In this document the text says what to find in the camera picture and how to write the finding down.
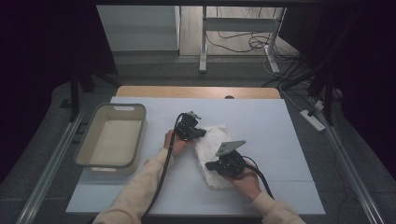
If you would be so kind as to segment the white desk frame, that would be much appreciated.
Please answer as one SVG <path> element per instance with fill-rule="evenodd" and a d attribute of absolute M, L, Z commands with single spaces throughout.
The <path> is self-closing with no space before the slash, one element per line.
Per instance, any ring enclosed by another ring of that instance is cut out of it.
<path fill-rule="evenodd" d="M 273 73 L 279 73 L 280 70 L 275 60 L 274 48 L 278 33 L 286 12 L 285 7 L 281 7 L 280 11 L 272 19 L 269 18 L 218 18 L 208 17 L 207 7 L 203 7 L 202 12 L 202 38 L 200 49 L 199 72 L 206 72 L 206 33 L 210 32 L 259 32 L 270 35 L 269 42 L 264 45 L 264 52 L 267 61 Z"/>

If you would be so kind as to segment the aluminium rail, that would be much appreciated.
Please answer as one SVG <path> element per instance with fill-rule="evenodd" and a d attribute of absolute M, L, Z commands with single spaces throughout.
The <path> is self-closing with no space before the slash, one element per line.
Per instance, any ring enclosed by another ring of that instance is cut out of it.
<path fill-rule="evenodd" d="M 59 167 L 64 159 L 64 155 L 71 144 L 73 136 L 75 135 L 75 131 L 78 129 L 78 125 L 81 123 L 81 120 L 85 114 L 86 110 L 82 109 L 75 116 L 75 119 L 67 124 L 61 139 L 56 145 L 56 148 L 53 150 L 44 171 L 37 180 L 35 187 L 26 201 L 25 206 L 22 208 L 15 224 L 33 223 L 35 216 L 39 211 L 39 208 L 50 188 L 50 185 L 59 170 Z"/>
<path fill-rule="evenodd" d="M 331 126 L 327 121 L 324 121 L 324 125 L 326 127 L 326 134 L 328 135 L 332 147 L 339 159 L 341 166 L 343 167 L 347 179 L 354 192 L 356 193 L 362 209 L 369 219 L 371 224 L 386 224 L 384 218 L 374 201 L 373 196 L 370 191 L 367 189 L 363 180 L 361 179 L 355 165 L 352 162 L 352 159 L 349 158 L 347 154 L 347 148 L 342 143 L 341 138 L 336 133 L 333 126 Z"/>

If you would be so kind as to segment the white cabinet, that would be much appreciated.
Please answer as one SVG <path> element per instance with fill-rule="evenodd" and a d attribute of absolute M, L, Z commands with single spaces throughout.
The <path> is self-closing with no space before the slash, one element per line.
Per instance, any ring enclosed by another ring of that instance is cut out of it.
<path fill-rule="evenodd" d="M 180 7 L 97 6 L 112 51 L 178 51 Z"/>

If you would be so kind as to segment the white power strip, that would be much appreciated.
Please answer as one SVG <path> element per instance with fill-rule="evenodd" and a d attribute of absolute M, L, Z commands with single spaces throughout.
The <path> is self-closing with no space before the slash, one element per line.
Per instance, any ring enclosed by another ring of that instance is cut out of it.
<path fill-rule="evenodd" d="M 302 110 L 300 112 L 301 117 L 307 121 L 317 132 L 325 130 L 325 126 L 315 118 L 308 110 Z"/>

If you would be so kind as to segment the person's right hand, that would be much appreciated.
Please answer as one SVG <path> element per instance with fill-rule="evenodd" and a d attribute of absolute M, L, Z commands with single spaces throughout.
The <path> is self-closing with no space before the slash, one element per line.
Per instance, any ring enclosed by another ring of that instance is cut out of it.
<path fill-rule="evenodd" d="M 224 179 L 229 181 L 242 195 L 244 195 L 250 201 L 254 201 L 255 198 L 262 192 L 256 173 L 248 168 L 245 168 L 243 173 L 238 177 L 224 176 Z"/>

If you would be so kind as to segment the dark curtain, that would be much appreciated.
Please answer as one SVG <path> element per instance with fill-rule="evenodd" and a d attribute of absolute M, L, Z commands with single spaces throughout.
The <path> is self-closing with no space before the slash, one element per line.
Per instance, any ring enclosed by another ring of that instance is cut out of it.
<path fill-rule="evenodd" d="M 26 149 L 52 91 L 117 68 L 98 0 L 0 0 L 0 183 Z"/>
<path fill-rule="evenodd" d="M 352 7 L 290 7 L 280 37 L 313 67 L 340 44 L 308 93 L 340 90 L 346 119 L 396 177 L 396 0 L 355 1 Z"/>

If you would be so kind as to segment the white baby romper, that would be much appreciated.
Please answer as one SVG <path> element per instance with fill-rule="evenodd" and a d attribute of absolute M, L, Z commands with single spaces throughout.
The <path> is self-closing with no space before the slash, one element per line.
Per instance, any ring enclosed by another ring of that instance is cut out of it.
<path fill-rule="evenodd" d="M 216 171 L 209 171 L 205 164 L 216 161 L 216 153 L 222 142 L 231 141 L 231 136 L 225 125 L 204 127 L 205 136 L 195 141 L 195 153 L 198 158 L 198 167 L 205 183 L 212 189 L 227 189 L 232 184 Z"/>

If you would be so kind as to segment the beige plastic basket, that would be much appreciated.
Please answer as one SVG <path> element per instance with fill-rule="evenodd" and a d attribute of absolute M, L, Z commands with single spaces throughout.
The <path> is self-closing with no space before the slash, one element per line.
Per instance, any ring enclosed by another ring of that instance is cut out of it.
<path fill-rule="evenodd" d="M 84 133 L 75 163 L 89 171 L 132 175 L 140 160 L 147 110 L 141 104 L 101 104 Z"/>

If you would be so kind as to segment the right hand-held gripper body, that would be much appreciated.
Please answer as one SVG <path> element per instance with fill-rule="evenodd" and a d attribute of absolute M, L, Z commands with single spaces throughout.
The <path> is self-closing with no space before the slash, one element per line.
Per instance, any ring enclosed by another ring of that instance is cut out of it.
<path fill-rule="evenodd" d="M 219 158 L 215 164 L 215 170 L 219 175 L 226 175 L 230 177 L 237 177 L 242 174 L 244 170 L 245 161 L 241 154 L 236 150 L 244 145 L 247 141 L 231 141 L 222 142 L 216 156 Z"/>

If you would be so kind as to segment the white table board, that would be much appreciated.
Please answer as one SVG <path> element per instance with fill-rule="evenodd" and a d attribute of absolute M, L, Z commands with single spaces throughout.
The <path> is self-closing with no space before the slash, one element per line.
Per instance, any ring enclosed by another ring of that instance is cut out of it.
<path fill-rule="evenodd" d="M 115 97 L 115 104 L 141 104 L 147 109 L 147 129 L 140 159 L 155 156 L 165 132 L 182 112 L 194 111 L 204 127 L 225 125 L 238 150 L 253 159 L 276 200 L 300 215 L 325 210 L 282 99 L 198 99 Z M 162 217 L 254 217 L 255 209 L 235 188 L 209 187 L 194 150 L 176 158 L 166 174 L 160 195 L 149 212 Z"/>

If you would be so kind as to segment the person's left hand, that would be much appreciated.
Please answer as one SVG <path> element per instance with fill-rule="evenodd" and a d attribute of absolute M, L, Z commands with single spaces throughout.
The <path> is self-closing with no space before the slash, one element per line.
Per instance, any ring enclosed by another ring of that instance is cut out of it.
<path fill-rule="evenodd" d="M 165 134 L 163 147 L 166 149 L 169 149 L 170 146 L 173 146 L 172 147 L 172 155 L 176 156 L 176 155 L 182 153 L 183 151 L 185 151 L 188 147 L 192 146 L 193 144 L 194 144 L 193 141 L 184 141 L 184 140 L 178 138 L 176 135 L 173 135 L 172 130 L 169 130 Z"/>

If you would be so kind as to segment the black metal stand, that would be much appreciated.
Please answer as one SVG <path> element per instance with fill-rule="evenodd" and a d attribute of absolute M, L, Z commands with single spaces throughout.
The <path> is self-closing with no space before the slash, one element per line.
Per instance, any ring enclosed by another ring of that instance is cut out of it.
<path fill-rule="evenodd" d="M 332 46 L 327 52 L 322 63 L 310 70 L 309 72 L 288 81 L 285 84 L 279 86 L 279 90 L 285 91 L 289 88 L 301 83 L 302 81 L 312 77 L 313 81 L 307 89 L 309 96 L 318 96 L 324 91 L 324 118 L 325 121 L 332 125 L 332 87 L 333 87 L 333 74 L 331 72 L 331 66 L 333 65 L 337 53 L 341 50 L 347 35 L 352 28 L 353 24 L 357 19 L 357 14 L 350 12 L 344 25 L 341 27 L 340 32 L 335 38 Z"/>
<path fill-rule="evenodd" d="M 85 92 L 94 92 L 95 84 L 92 76 L 101 78 L 103 81 L 112 85 L 115 88 L 119 88 L 121 84 L 105 74 L 92 65 L 82 65 L 79 69 L 74 69 L 70 73 L 70 96 L 71 96 L 71 116 L 70 121 L 73 122 L 79 113 L 79 93 L 78 87 L 81 86 Z"/>

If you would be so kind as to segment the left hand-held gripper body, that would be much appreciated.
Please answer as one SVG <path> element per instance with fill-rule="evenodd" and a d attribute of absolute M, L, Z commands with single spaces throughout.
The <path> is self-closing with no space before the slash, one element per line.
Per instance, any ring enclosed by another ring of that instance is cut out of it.
<path fill-rule="evenodd" d="M 177 118 L 176 133 L 177 136 L 185 141 L 190 141 L 199 138 L 197 136 L 196 128 L 200 117 L 193 111 L 181 113 Z"/>

